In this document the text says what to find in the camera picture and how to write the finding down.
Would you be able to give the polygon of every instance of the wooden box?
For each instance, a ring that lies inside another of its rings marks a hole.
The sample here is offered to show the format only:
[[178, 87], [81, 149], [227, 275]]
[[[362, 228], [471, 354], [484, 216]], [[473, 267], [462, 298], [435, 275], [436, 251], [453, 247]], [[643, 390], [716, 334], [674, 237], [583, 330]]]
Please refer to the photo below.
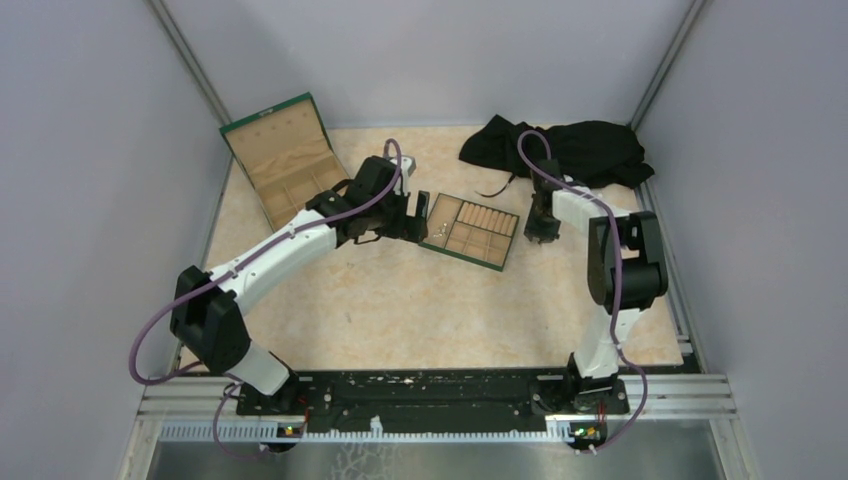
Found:
[[316, 194], [349, 178], [309, 93], [221, 127], [221, 135], [275, 231]]

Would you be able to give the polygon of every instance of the marble table surface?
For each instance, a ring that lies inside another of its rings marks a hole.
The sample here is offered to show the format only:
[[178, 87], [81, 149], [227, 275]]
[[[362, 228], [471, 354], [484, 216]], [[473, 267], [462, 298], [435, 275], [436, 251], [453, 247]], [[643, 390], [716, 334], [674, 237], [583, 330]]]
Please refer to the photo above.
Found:
[[[382, 239], [335, 252], [304, 267], [245, 317], [254, 341], [295, 369], [394, 369], [561, 366], [575, 350], [595, 307], [586, 285], [587, 242], [569, 226], [546, 245], [522, 233], [532, 185], [517, 179], [495, 198], [508, 174], [457, 159], [470, 127], [340, 129], [328, 132], [350, 174], [382, 152], [388, 137], [416, 158], [417, 190], [442, 192], [521, 217], [503, 272], [417, 245]], [[600, 193], [637, 209], [632, 190]], [[271, 234], [258, 199], [233, 165], [207, 267], [231, 260]], [[633, 327], [632, 361], [682, 363], [665, 298]], [[187, 350], [182, 363], [193, 360]]]

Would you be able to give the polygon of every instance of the gray wall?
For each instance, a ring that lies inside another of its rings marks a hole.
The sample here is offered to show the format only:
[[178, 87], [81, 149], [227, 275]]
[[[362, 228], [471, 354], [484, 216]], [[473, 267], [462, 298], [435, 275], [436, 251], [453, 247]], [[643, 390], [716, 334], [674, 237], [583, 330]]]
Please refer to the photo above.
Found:
[[848, 4], [714, 2], [640, 137], [765, 478], [845, 478]]
[[113, 478], [225, 146], [140, 0], [0, 2], [0, 72], [0, 478]]
[[627, 122], [690, 2], [167, 3], [233, 118], [311, 90], [361, 127]]

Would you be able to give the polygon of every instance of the floor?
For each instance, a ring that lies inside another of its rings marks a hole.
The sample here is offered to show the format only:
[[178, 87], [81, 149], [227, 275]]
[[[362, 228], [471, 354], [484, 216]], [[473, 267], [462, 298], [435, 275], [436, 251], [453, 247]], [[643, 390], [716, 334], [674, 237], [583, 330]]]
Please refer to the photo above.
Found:
[[[595, 307], [586, 286], [586, 239], [563, 226], [560, 239], [531, 244], [521, 232], [532, 185], [457, 160], [471, 127], [342, 129], [328, 132], [347, 171], [382, 152], [388, 137], [414, 156], [416, 190], [439, 192], [521, 218], [503, 272], [417, 245], [383, 239], [346, 244], [282, 282], [249, 312], [251, 337], [295, 369], [528, 367], [564, 365]], [[630, 189], [601, 190], [637, 209]], [[231, 260], [271, 234], [242, 171], [230, 174], [208, 267]], [[664, 298], [633, 327], [628, 357], [646, 365], [682, 363]], [[190, 361], [185, 352], [183, 362]]]

